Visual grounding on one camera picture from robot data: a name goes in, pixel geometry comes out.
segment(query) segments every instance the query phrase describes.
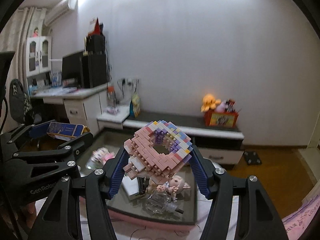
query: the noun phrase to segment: air conditioner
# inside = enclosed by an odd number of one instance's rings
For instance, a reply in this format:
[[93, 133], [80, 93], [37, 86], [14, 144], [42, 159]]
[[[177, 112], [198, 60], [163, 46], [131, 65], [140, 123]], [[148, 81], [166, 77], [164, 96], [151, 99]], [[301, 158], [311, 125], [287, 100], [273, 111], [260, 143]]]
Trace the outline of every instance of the air conditioner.
[[58, 3], [52, 10], [44, 17], [44, 25], [50, 26], [59, 17], [66, 15], [76, 9], [78, 0], [65, 0]]

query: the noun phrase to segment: orange plush toy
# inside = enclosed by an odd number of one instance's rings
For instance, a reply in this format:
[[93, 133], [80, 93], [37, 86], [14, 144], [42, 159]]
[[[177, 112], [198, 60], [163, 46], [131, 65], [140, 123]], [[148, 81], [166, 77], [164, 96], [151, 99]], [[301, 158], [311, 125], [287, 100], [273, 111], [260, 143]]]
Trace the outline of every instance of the orange plush toy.
[[217, 105], [221, 104], [220, 99], [215, 99], [212, 94], [206, 94], [202, 99], [203, 105], [201, 107], [201, 112], [207, 112], [209, 109], [216, 109]]

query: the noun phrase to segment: curtain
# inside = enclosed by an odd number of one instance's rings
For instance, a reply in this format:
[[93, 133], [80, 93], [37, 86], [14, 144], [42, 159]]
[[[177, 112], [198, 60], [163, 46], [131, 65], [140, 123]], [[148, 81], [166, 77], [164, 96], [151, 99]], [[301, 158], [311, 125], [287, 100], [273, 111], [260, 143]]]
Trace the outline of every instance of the curtain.
[[[18, 9], [12, 15], [6, 26], [0, 33], [0, 51], [15, 51], [11, 66], [7, 77], [7, 93], [6, 99], [9, 104], [9, 86], [12, 79], [19, 79], [23, 84], [25, 91], [27, 91], [27, 77], [26, 77], [26, 41], [28, 37], [33, 35], [36, 27], [39, 29], [41, 35], [43, 21], [46, 14], [46, 8], [24, 8]], [[1, 123], [5, 114], [5, 106], [3, 103], [1, 113]], [[10, 115], [10, 105], [8, 109], [8, 117], [4, 125], [4, 131], [13, 129], [18, 124]]]

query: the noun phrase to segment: toy building block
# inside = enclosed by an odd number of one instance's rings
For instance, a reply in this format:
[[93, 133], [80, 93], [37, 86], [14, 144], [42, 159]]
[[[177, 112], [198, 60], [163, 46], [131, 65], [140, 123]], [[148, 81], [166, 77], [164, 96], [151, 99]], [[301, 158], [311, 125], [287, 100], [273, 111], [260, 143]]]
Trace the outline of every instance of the toy building block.
[[[163, 145], [170, 153], [159, 154], [153, 148], [155, 144]], [[191, 145], [191, 139], [171, 122], [150, 122], [135, 132], [132, 140], [124, 142], [124, 148], [132, 155], [124, 170], [131, 179], [149, 175], [162, 185], [189, 161]]]

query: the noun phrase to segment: glass table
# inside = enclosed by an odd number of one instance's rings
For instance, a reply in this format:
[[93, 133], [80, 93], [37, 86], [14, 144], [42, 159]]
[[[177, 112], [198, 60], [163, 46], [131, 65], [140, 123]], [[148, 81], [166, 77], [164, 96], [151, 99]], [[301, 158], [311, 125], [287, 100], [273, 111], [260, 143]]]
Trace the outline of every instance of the glass table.
[[[77, 161], [77, 164], [81, 167], [81, 173], [88, 175], [94, 171], [94, 169], [88, 169], [85, 166], [94, 150], [105, 147], [109, 152], [117, 154], [121, 146], [123, 146], [124, 141], [131, 138], [133, 138], [133, 134], [103, 131], [97, 136], [92, 146], [90, 146]], [[154, 148], [160, 153], [168, 153], [162, 146], [155, 146]], [[191, 189], [186, 189], [181, 194], [177, 195], [178, 200], [176, 204], [179, 209], [184, 211], [183, 214], [178, 212], [153, 214], [146, 208], [146, 201], [149, 195], [146, 194], [140, 198], [130, 200], [121, 186], [118, 194], [116, 194], [112, 200], [107, 201], [110, 216], [117, 216], [118, 214], [118, 218], [121, 218], [122, 220], [125, 220], [125, 217], [128, 217], [136, 218], [140, 222], [141, 220], [147, 220], [176, 226], [195, 225], [197, 215], [197, 187], [190, 166], [184, 166], [177, 175], [184, 178], [191, 186]]]

